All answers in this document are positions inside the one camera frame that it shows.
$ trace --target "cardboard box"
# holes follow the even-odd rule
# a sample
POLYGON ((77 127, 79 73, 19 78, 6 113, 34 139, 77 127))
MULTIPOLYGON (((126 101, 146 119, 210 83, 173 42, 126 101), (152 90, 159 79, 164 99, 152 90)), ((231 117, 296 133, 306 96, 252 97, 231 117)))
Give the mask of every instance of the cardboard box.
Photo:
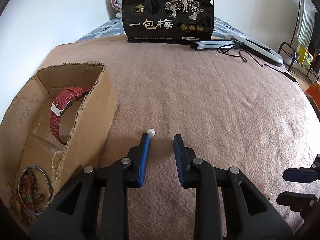
MULTIPOLYGON (((42 168, 52 182, 52 157, 64 150, 53 195, 70 176, 86 165, 98 167, 117 102, 105 66, 101 63, 64 64, 39 70, 13 99, 0 125, 0 197, 7 208, 21 172, 28 166, 42 168), (90 93, 63 114, 59 134, 51 133, 51 104, 67 87, 92 87, 90 93)), ((32 170, 48 201, 44 176, 32 170)))

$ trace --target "brown blanket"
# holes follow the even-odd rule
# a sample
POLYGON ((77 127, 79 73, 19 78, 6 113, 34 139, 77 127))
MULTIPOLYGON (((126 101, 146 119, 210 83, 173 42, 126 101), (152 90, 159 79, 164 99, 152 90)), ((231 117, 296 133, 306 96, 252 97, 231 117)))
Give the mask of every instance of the brown blanket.
POLYGON ((106 65, 119 103, 100 166, 126 156, 148 128, 156 130, 143 188, 128 192, 131 239, 192 238, 195 190, 178 182, 176 133, 198 157, 219 168, 237 166, 261 192, 271 191, 293 229, 302 223, 275 201, 286 190, 320 192, 318 181, 282 179, 286 168, 309 167, 320 153, 320 123, 296 83, 249 57, 244 63, 186 45, 132 44, 125 35, 58 46, 41 67, 92 60, 106 65))

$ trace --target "metal bangle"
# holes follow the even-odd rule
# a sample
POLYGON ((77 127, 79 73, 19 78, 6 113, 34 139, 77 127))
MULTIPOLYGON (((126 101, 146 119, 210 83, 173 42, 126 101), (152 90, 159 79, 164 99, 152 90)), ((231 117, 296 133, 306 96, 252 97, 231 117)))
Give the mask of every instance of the metal bangle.
MULTIPOLYGON (((44 172, 44 170, 42 170, 41 168, 39 168, 39 167, 37 167, 37 166, 29 166, 29 167, 27 167, 22 173, 21 173, 21 175, 20 175, 20 177, 19 177, 19 182, 18 182, 18 196, 19 196, 19 198, 20 198, 20 201, 21 202, 23 202, 22 201, 22 198, 21 198, 21 196, 20 196, 20 186, 21 186, 21 181, 22 181, 22 178, 23 178, 23 176, 28 172, 28 170, 31 170, 31 169, 37 169, 37 170, 39 170, 39 171, 41 171, 41 173, 44 175, 44 177, 45 177, 45 179, 46 179, 46 181, 47 181, 47 183, 48 183, 48 191, 49 191, 49 196, 48 196, 48 203, 47 203, 47 205, 46 205, 46 207, 45 208, 47 208, 48 207, 48 205, 49 205, 49 202, 50 202, 50 199, 51 199, 51 185, 50 185, 50 181, 49 181, 49 179, 48 179, 48 177, 47 177, 47 175, 45 174, 45 172, 44 172)), ((40 212, 40 213, 35 213, 35 212, 33 212, 32 210, 30 210, 30 209, 28 209, 28 208, 26 208, 26 207, 24 207, 26 210, 28 210, 31 214, 33 214, 33 215, 36 215, 36 216, 39 216, 39 215, 41 215, 42 214, 42 212, 40 212)))

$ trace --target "blue plaid bed sheet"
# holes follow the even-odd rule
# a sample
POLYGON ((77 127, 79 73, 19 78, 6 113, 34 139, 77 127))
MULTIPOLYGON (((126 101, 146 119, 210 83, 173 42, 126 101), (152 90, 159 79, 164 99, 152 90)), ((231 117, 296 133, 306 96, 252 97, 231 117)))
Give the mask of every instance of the blue plaid bed sheet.
MULTIPOLYGON (((241 31, 232 27, 230 24, 226 23, 225 21, 222 21, 217 17, 214 18, 214 29, 212 33, 213 37, 230 39, 233 33, 243 34, 241 31)), ((81 39, 77 40, 76 42, 90 40, 90 39, 97 39, 100 37, 106 37, 106 36, 112 36, 112 35, 118 35, 118 34, 125 34, 121 18, 115 18, 106 22, 105 24, 96 28, 92 32, 88 33, 87 35, 83 36, 81 39)))

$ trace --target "metal screw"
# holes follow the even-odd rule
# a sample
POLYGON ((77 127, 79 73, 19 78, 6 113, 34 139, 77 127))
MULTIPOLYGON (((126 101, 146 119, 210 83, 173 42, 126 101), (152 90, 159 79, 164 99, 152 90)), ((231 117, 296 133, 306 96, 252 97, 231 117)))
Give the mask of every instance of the metal screw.
POLYGON ((85 173, 93 172, 93 167, 92 166, 86 166, 86 167, 84 167, 83 171, 85 173))
POLYGON ((203 163, 203 160, 200 159, 200 158, 194 158, 194 159, 193 159, 193 163, 195 163, 195 164, 201 164, 201 163, 203 163))
POLYGON ((230 168, 230 172, 233 174, 238 174, 239 173, 239 169, 237 167, 231 167, 230 168))
POLYGON ((127 158, 127 157, 121 159, 122 164, 129 164, 130 161, 131 161, 130 158, 127 158))

